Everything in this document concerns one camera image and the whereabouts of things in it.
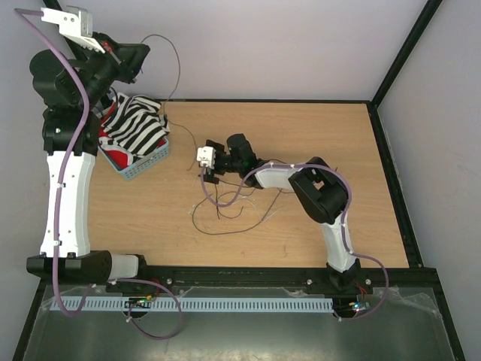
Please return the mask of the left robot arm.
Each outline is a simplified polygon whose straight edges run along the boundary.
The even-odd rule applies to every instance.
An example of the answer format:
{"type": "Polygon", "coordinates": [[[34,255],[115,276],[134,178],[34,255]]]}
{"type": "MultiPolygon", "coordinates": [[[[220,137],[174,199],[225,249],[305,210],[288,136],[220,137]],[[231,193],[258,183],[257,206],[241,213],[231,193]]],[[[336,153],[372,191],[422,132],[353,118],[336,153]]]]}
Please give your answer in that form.
{"type": "Polygon", "coordinates": [[[93,108],[115,81],[133,83],[150,49],[119,44],[102,33],[99,49],[84,49],[80,59],[43,50],[29,64],[34,90],[47,106],[42,138],[50,176],[47,225],[37,256],[26,260],[28,273],[70,284],[103,284],[123,278],[142,291],[150,273],[142,256],[90,247],[87,216],[89,185],[98,153],[101,118],[93,108]]]}

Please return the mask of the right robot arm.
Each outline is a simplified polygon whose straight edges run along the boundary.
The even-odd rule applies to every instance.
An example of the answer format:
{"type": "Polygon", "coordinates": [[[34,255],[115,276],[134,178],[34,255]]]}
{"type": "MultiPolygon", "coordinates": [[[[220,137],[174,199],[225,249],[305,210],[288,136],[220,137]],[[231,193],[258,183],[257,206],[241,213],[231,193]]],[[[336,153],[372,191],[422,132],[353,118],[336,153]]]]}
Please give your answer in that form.
{"type": "Polygon", "coordinates": [[[330,287],[344,293],[354,285],[360,261],[346,224],[352,195],[343,178],[323,159],[315,156],[298,164],[261,159],[239,133],[230,136],[226,146],[207,140],[197,149],[196,161],[203,187],[219,183],[220,175],[232,173],[240,176],[241,186],[293,192],[307,216],[321,227],[330,287]]]}

